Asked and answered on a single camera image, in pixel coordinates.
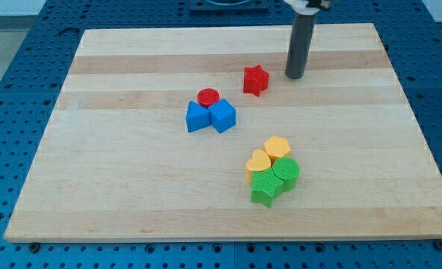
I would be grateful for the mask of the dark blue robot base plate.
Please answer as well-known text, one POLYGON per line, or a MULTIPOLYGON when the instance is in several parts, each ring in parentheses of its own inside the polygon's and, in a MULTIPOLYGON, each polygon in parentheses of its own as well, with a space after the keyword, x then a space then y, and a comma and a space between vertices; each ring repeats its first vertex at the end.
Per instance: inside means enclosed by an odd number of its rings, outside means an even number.
POLYGON ((268 11, 270 0, 190 0, 191 13, 268 11))

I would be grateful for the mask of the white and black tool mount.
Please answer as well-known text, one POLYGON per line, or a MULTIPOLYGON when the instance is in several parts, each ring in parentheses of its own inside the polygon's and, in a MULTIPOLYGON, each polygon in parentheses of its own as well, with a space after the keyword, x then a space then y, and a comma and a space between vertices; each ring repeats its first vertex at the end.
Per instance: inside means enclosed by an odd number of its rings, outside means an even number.
POLYGON ((332 0, 283 0, 297 14, 315 15, 321 10, 330 10, 333 6, 332 0))

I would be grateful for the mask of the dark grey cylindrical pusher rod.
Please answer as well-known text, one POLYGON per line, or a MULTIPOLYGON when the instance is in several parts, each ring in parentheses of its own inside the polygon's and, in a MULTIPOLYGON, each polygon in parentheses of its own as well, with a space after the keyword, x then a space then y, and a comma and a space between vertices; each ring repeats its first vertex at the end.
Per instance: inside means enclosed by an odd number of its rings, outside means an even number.
POLYGON ((316 14, 298 13, 294 17, 285 68, 288 78, 300 79, 304 76, 316 17, 316 14))

